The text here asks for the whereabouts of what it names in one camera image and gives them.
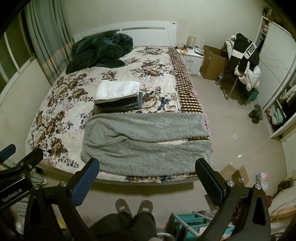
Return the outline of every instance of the plastic bottle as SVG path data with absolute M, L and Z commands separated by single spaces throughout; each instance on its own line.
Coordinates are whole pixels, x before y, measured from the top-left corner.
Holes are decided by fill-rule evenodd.
M 215 82 L 216 85 L 220 85 L 221 80 L 223 79 L 224 71 L 221 71 L 221 73 L 218 75 L 217 80 Z

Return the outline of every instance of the window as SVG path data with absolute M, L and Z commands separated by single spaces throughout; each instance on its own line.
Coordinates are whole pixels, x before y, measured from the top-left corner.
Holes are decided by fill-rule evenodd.
M 23 19 L 19 13 L 0 39 L 0 94 L 10 89 L 32 58 Z

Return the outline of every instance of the blue gripper pad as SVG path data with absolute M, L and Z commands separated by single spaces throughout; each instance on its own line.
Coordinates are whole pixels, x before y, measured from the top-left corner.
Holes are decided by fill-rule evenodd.
M 77 182 L 75 187 L 72 189 L 71 203 L 75 207 L 80 206 L 83 203 L 99 171 L 100 163 L 97 159 L 94 159 L 90 166 L 87 168 L 87 170 L 83 173 L 82 177 Z
M 195 173 L 209 195 L 212 203 L 215 206 L 220 207 L 220 205 L 223 204 L 223 191 L 200 159 L 195 162 Z
M 0 163 L 5 162 L 9 157 L 11 157 L 16 151 L 16 147 L 13 144 L 5 147 L 2 151 L 0 151 Z

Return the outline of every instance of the floral bedspread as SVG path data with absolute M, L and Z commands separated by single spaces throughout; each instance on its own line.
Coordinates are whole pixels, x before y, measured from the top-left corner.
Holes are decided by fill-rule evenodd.
M 69 75 L 63 72 L 36 114 L 26 140 L 26 154 L 40 147 L 44 152 L 43 165 L 71 173 L 80 170 L 84 166 L 80 152 L 85 120 L 99 113 L 93 95 L 100 80 L 140 81 L 142 108 L 132 111 L 135 113 L 202 112 L 192 92 L 188 73 L 174 49 L 139 47 L 121 60 L 126 63 L 125 67 L 92 67 Z M 195 176 L 195 173 L 184 173 L 169 177 L 124 177 L 100 171 L 98 178 L 161 183 Z

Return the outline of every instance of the window frame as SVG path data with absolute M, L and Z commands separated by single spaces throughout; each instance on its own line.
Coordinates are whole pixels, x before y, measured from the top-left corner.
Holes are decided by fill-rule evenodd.
M 17 71 L 11 77 L 11 79 L 8 79 L 8 77 L 5 74 L 4 69 L 0 65 L 0 74 L 2 75 L 4 80 L 6 81 L 6 86 L 4 87 L 2 92 L 0 93 L 0 106 L 1 106 L 1 104 L 3 102 L 3 100 L 5 99 L 6 95 L 8 94 L 9 90 L 12 88 L 13 84 L 17 81 L 17 79 L 20 77 L 20 75 L 23 73 L 23 71 L 30 65 L 30 63 L 35 59 L 35 56 L 34 56 L 34 54 L 32 54 L 32 51 L 31 51 L 31 49 L 29 47 L 29 44 L 28 44 L 28 41 L 27 41 L 27 36 L 25 34 L 25 31 L 24 31 L 22 17 L 21 17 L 20 13 L 18 14 L 18 20 L 19 20 L 19 24 L 20 24 L 20 28 L 21 28 L 21 35 L 23 37 L 23 40 L 25 42 L 25 45 L 26 45 L 27 50 L 28 50 L 31 57 L 21 67 L 19 67 L 17 65 L 17 62 L 16 62 L 14 56 L 13 56 L 11 48 L 9 46 L 9 42 L 8 42 L 8 39 L 7 39 L 6 32 L 4 32 L 3 37 L 4 37 L 4 40 L 5 40 L 5 44 L 6 44 L 8 52 L 9 52 L 10 58 L 13 61 L 13 64 L 14 64 Z

